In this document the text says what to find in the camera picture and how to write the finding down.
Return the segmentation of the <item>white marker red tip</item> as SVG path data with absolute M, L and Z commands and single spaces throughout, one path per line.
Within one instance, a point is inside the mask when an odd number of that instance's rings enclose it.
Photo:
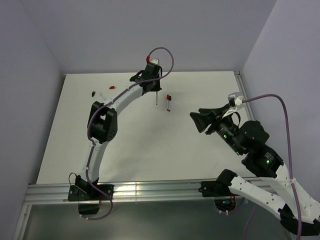
M 166 108 L 166 110 L 168 112 L 170 112 L 171 111 L 171 96 L 169 94 L 166 96 L 166 100 L 167 100 L 167 108 Z
M 158 91 L 155 92 L 155 104 L 158 105 Z

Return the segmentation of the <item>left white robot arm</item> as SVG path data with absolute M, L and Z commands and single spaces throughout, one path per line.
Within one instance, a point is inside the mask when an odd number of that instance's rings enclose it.
M 132 76 L 119 95 L 103 102 L 94 102 L 91 106 L 87 138 L 90 141 L 88 159 L 75 179 L 79 194 L 86 200 L 91 200 L 98 193 L 97 182 L 104 152 L 108 144 L 118 132 L 118 116 L 134 100 L 148 92 L 161 90 L 159 78 L 162 67 L 158 59 L 147 62 L 144 70 Z

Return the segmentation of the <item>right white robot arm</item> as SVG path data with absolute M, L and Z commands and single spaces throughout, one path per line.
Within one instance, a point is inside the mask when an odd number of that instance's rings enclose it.
M 199 192 L 203 197 L 238 195 L 263 207 L 280 220 L 281 225 L 297 236 L 320 234 L 320 203 L 313 199 L 299 183 L 290 177 L 283 159 L 266 145 L 269 134 L 257 120 L 241 126 L 227 113 L 228 106 L 200 108 L 189 115 L 199 133 L 217 133 L 238 155 L 241 163 L 256 177 L 270 186 L 270 193 L 224 169 L 214 181 L 203 181 Z

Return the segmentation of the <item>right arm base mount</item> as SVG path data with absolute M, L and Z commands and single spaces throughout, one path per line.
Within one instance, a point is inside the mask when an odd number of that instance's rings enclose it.
M 202 181 L 198 192 L 202 197 L 214 198 L 215 206 L 221 211 L 231 211 L 236 207 L 235 195 L 230 192 L 229 188 L 218 181 Z

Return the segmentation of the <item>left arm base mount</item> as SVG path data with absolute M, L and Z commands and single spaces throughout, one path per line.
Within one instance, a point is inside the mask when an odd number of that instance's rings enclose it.
M 96 215 L 100 210 L 101 201 L 113 199 L 113 184 L 98 184 L 98 180 L 96 180 L 93 185 L 99 191 L 79 175 L 76 177 L 75 183 L 70 185 L 67 200 L 78 202 L 78 212 L 81 215 Z

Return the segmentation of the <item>aluminium front rail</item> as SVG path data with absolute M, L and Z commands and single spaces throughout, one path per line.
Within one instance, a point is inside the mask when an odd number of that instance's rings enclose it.
M 202 200 L 201 179 L 113 182 L 114 203 Z M 70 184 L 29 185 L 24 205 L 69 204 Z

